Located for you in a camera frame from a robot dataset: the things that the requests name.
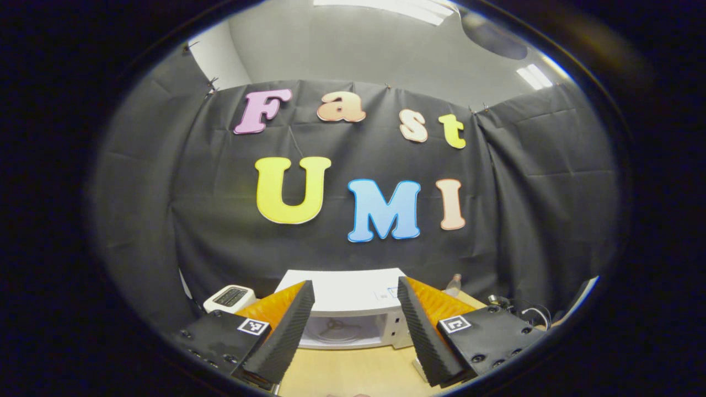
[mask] fluorescent light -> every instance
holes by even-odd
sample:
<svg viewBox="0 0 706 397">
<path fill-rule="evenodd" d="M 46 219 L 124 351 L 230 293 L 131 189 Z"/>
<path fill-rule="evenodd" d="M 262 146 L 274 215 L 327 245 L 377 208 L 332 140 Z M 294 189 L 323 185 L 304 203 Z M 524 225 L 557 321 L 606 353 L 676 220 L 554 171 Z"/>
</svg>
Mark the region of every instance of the fluorescent light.
<svg viewBox="0 0 706 397">
<path fill-rule="evenodd" d="M 547 65 L 551 66 L 552 69 L 561 77 L 569 80 L 569 75 L 566 74 L 564 69 L 561 68 L 556 62 L 554 62 L 551 58 L 549 58 L 547 55 L 542 56 L 542 61 L 546 63 Z"/>
<path fill-rule="evenodd" d="M 313 5 L 377 8 L 410 16 L 435 26 L 439 26 L 454 12 L 432 0 L 313 0 Z"/>
<path fill-rule="evenodd" d="M 551 81 L 549 81 L 549 79 L 544 75 L 544 73 L 542 73 L 541 70 L 539 70 L 539 68 L 538 68 L 535 64 L 529 65 L 529 66 L 527 67 L 527 70 L 528 70 L 534 77 L 536 77 L 537 80 L 539 80 L 539 82 L 542 83 L 542 85 L 543 85 L 544 87 L 551 87 L 551 86 L 553 85 L 553 84 L 551 83 Z"/>
<path fill-rule="evenodd" d="M 524 78 L 524 80 L 527 81 L 535 90 L 542 89 L 542 83 L 540 83 L 536 77 L 534 77 L 529 71 L 527 71 L 527 69 L 518 69 L 517 74 L 522 76 L 522 78 Z"/>
</svg>

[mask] white microwave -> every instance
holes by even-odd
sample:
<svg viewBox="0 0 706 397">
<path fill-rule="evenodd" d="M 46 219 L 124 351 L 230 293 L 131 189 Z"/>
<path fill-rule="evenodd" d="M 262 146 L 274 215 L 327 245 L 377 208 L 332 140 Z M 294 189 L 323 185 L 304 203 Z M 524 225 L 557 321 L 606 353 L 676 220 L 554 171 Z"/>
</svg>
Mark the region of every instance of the white microwave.
<svg viewBox="0 0 706 397">
<path fill-rule="evenodd" d="M 397 299 L 399 268 L 370 271 L 289 270 L 276 292 L 311 280 L 316 302 L 299 342 L 308 349 L 412 345 Z"/>
</svg>

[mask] cable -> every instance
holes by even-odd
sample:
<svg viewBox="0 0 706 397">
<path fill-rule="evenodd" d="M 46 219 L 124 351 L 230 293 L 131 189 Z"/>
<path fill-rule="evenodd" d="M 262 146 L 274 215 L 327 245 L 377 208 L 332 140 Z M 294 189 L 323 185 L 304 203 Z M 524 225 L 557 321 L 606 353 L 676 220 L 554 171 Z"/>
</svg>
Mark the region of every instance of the cable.
<svg viewBox="0 0 706 397">
<path fill-rule="evenodd" d="M 549 309 L 547 309 L 546 307 L 544 307 L 544 306 L 542 306 L 542 305 L 540 305 L 540 304 L 536 304 L 535 306 L 539 306 L 539 307 L 541 307 L 542 309 L 546 310 L 546 314 L 547 314 L 547 316 L 549 317 L 549 323 L 550 323 L 550 324 L 554 324 L 554 320 L 551 319 L 551 312 L 549 311 Z"/>
<path fill-rule="evenodd" d="M 529 306 L 532 306 L 532 307 L 534 307 L 534 306 L 539 306 L 539 307 L 541 307 L 542 309 L 546 310 L 546 316 L 549 318 L 549 323 L 550 323 L 550 324 L 553 324 L 553 323 L 554 323 L 554 320 L 551 319 L 551 312 L 550 312 L 549 309 L 547 309 L 546 307 L 544 307 L 544 306 L 542 306 L 542 305 L 540 305 L 540 304 L 532 304 L 529 300 L 526 300 L 526 299 L 523 299 L 523 298 L 515 298 L 515 299 L 511 299 L 510 301 L 511 301 L 511 302 L 514 302 L 514 301 L 518 301 L 518 300 L 521 300 L 521 301 L 527 303 Z"/>
<path fill-rule="evenodd" d="M 544 320 L 544 325 L 546 326 L 546 329 L 549 329 L 549 327 L 551 327 L 551 323 L 549 322 L 549 320 L 546 319 L 546 316 L 544 316 L 544 313 L 542 313 L 542 312 L 539 311 L 538 309 L 535 309 L 534 307 L 530 307 L 529 309 L 522 310 L 521 313 L 522 313 L 522 314 L 525 314 L 525 313 L 527 313 L 527 312 L 530 311 L 530 310 L 534 310 L 534 311 L 536 311 L 537 313 L 539 313 L 540 316 L 542 316 L 542 319 Z"/>
</svg>

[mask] table surface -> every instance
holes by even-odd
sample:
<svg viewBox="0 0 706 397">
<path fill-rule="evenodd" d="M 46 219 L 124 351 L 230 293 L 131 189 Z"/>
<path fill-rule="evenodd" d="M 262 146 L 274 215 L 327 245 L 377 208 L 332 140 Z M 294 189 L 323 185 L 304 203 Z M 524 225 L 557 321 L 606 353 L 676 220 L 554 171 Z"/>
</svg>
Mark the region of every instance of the table surface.
<svg viewBox="0 0 706 397">
<path fill-rule="evenodd" d="M 461 292 L 457 298 L 479 309 L 486 305 Z M 412 362 L 414 346 L 358 350 L 298 349 L 280 384 L 282 397 L 422 397 L 441 391 L 422 379 Z"/>
</svg>

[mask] blue letter m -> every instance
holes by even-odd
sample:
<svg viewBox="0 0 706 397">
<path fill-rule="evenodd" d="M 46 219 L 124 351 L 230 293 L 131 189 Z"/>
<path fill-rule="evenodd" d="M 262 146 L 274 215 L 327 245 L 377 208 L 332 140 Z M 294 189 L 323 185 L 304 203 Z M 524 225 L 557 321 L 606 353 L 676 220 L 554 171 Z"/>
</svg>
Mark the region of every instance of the blue letter m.
<svg viewBox="0 0 706 397">
<path fill-rule="evenodd" d="M 402 181 L 395 188 L 390 203 L 385 202 L 378 184 L 370 179 L 355 179 L 348 184 L 355 195 L 355 220 L 353 231 L 348 234 L 351 242 L 368 242 L 374 235 L 368 219 L 373 222 L 381 239 L 388 236 L 393 222 L 395 239 L 411 239 L 419 236 L 417 227 L 417 193 L 420 185 L 413 181 Z"/>
</svg>

